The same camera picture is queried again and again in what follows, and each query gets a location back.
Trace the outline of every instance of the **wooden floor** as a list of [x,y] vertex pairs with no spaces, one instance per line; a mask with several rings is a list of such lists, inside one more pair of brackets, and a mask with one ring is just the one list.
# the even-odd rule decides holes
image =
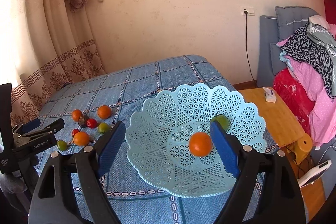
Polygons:
[[[245,82],[245,83],[239,83],[233,85],[236,90],[247,90],[247,89],[254,89],[257,87],[256,81],[250,81],[250,82]],[[298,166],[294,162],[294,158],[292,153],[290,153],[285,147],[281,148],[285,153],[286,156],[293,168],[293,171],[295,173],[295,176],[297,178],[298,176]],[[311,168],[308,166],[308,162],[304,160],[300,166],[305,172],[307,172]],[[299,177],[302,177],[304,175],[303,171],[300,171]],[[313,185],[309,184],[303,188],[301,188],[301,193],[303,196],[303,199],[306,203],[308,213],[309,213],[309,221],[316,215],[316,213],[320,210],[322,205],[324,204],[326,198],[324,196],[324,189],[323,189],[323,184],[322,180],[318,179],[316,182],[314,182]]]

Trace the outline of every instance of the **black cable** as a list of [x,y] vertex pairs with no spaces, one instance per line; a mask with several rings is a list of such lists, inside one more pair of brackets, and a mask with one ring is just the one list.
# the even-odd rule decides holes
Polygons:
[[[291,153],[293,153],[293,155],[295,156],[295,153],[294,153],[292,150],[290,150],[287,146],[286,146],[286,149],[289,150]],[[305,170],[303,170],[303,169],[301,168],[301,164],[302,164],[302,162],[301,162],[300,164],[297,164],[296,159],[294,159],[294,163],[295,163],[295,165],[299,168],[299,169],[297,170],[297,178],[299,178],[300,170],[303,172],[303,175],[305,175],[305,174],[306,174]]]
[[251,71],[251,65],[250,65],[250,60],[249,60],[249,54],[248,54],[248,52],[247,52],[247,14],[248,14],[248,12],[247,12],[247,11],[244,11],[244,13],[245,13],[245,19],[246,19],[246,20],[245,20],[245,26],[246,26],[246,57],[247,57],[247,62],[248,62],[248,64],[249,64],[251,77],[252,77],[253,81],[255,82],[255,80],[254,80],[254,78],[253,78],[253,75],[252,75],[252,71]]
[[331,148],[334,150],[334,151],[336,151],[336,149],[334,148],[334,144],[335,144],[335,136],[331,139]]
[[310,166],[310,164],[309,164],[309,160],[308,160],[307,158],[304,158],[303,160],[306,160],[306,161],[307,161],[307,163],[308,163],[308,170],[310,170],[311,168],[313,168],[313,166]]

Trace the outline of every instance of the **light blue plastic basket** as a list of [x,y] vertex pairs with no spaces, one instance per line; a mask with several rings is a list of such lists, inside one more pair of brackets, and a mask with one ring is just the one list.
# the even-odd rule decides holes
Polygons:
[[188,149],[190,136],[210,134],[210,119],[217,113],[230,119],[228,133],[259,152],[266,150],[265,120],[253,103],[224,86],[181,85],[147,99],[134,112],[126,129],[127,158],[150,185],[182,198],[214,196],[230,190],[236,179],[226,172],[215,148],[206,157]]

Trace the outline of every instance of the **power cord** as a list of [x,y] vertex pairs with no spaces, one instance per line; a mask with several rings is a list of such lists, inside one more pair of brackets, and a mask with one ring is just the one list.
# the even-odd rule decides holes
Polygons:
[[247,14],[248,12],[245,10],[244,11],[244,14],[245,14],[245,26],[246,26],[246,57],[247,57],[247,62],[249,64],[249,68],[250,68],[250,74],[251,74],[251,77],[253,79],[253,81],[255,82],[254,78],[253,78],[253,75],[252,75],[252,71],[251,71],[251,65],[250,65],[250,60],[249,60],[249,54],[247,52]]
[[318,163],[317,165],[320,164],[321,160],[323,159],[324,155],[326,154],[326,152],[328,151],[329,148],[332,147],[332,149],[333,149],[334,151],[336,151],[336,149],[335,149],[336,147],[334,146],[334,144],[335,144],[335,137],[332,138],[332,140],[331,140],[331,145],[324,151],[324,153],[323,153],[323,155],[322,155],[322,157],[321,157],[321,159],[319,160],[319,163]]

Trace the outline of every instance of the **dark round fruit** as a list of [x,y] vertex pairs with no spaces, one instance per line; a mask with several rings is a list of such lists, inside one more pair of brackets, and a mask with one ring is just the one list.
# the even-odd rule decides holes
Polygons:
[[87,120],[89,119],[88,116],[86,115],[83,115],[79,118],[79,121],[78,121],[78,125],[81,127],[81,128],[86,128],[87,125],[86,125],[86,122]]

